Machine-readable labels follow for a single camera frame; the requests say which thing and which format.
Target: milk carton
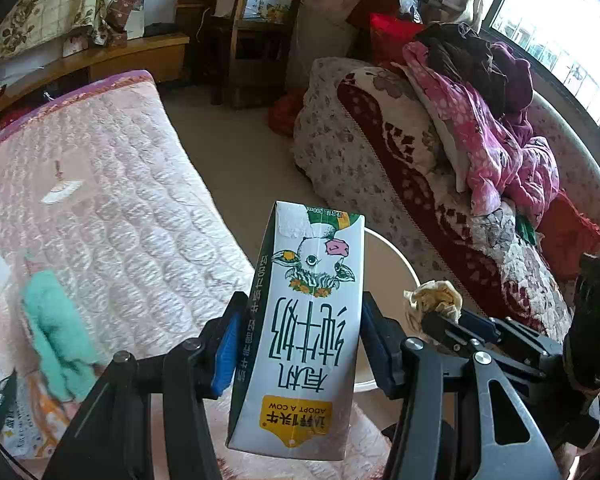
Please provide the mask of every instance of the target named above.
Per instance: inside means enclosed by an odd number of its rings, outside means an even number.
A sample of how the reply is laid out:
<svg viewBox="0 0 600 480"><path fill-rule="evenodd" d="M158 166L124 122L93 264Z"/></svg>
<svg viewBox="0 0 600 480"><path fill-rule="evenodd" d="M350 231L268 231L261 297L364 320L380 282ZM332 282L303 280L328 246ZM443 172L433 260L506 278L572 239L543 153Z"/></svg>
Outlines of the milk carton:
<svg viewBox="0 0 600 480"><path fill-rule="evenodd" d="M363 216L276 202L238 336L229 448L343 459L363 251Z"/></svg>

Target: yellow crumpled paper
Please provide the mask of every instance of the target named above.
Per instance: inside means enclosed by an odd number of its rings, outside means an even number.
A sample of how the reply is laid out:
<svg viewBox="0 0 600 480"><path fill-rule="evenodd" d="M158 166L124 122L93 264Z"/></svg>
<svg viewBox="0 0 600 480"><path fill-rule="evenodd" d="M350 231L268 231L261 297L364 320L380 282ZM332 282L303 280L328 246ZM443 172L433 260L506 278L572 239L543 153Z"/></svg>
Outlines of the yellow crumpled paper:
<svg viewBox="0 0 600 480"><path fill-rule="evenodd" d="M451 282L430 281L416 290L404 291L404 313L414 334L422 334L422 316L427 312L439 312L458 322L462 310L462 296Z"/></svg>

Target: screw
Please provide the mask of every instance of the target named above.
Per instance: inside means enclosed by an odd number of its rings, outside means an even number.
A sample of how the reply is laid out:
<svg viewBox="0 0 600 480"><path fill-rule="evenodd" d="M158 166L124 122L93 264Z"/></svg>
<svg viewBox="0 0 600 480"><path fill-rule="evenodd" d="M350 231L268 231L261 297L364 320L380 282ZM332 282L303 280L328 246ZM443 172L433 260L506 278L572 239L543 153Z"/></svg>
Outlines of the screw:
<svg viewBox="0 0 600 480"><path fill-rule="evenodd" d="M417 337L408 338L407 341L404 342L404 344L411 350L422 350L424 348L424 343L421 339L418 339Z"/></svg>
<svg viewBox="0 0 600 480"><path fill-rule="evenodd" d="M117 363L126 363L127 361L129 361L130 357L131 354L129 352L127 352L126 350L120 350L113 354L113 361Z"/></svg>
<svg viewBox="0 0 600 480"><path fill-rule="evenodd" d="M196 350L200 350L202 343L200 343L200 340L197 337L190 337L189 339L185 339L183 341L182 346L185 350L195 352Z"/></svg>
<svg viewBox="0 0 600 480"><path fill-rule="evenodd" d="M487 352L476 352L474 359L481 365L488 365L491 362L491 356Z"/></svg>

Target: window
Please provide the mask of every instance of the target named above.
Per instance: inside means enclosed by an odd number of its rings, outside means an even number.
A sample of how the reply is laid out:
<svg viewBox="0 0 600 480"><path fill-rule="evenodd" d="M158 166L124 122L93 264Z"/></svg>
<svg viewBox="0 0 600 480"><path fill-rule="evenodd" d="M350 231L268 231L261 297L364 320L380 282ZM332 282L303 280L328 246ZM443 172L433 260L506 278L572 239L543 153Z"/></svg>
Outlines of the window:
<svg viewBox="0 0 600 480"><path fill-rule="evenodd" d="M600 0L493 0L483 29L528 52L600 126Z"/></svg>

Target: black device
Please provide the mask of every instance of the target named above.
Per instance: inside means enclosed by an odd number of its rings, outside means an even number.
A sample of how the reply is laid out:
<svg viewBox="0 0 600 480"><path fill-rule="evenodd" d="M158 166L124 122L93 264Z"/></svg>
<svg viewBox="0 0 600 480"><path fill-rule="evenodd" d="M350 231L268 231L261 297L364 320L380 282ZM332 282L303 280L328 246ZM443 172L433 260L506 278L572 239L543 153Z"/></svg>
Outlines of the black device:
<svg viewBox="0 0 600 480"><path fill-rule="evenodd" d="M581 268L579 310L566 339L573 349L569 364L560 343L512 319L467 311L459 323L424 316L424 332L441 344L435 348L407 337L363 294L360 335L376 383L390 399L404 399L384 479L561 478L552 450L565 442L585 447L600 429L600 258L584 255ZM220 480L203 399L217 399L229 384L221 361L235 353L232 341L247 305L247 296L236 292L221 318L166 355L136 360L117 352L43 480L152 480L154 393L163 394L171 479ZM593 348L583 344L592 339ZM573 388L573 377L584 391ZM452 425L442 419L445 393L454 394ZM18 478L0 450L0 479Z"/></svg>

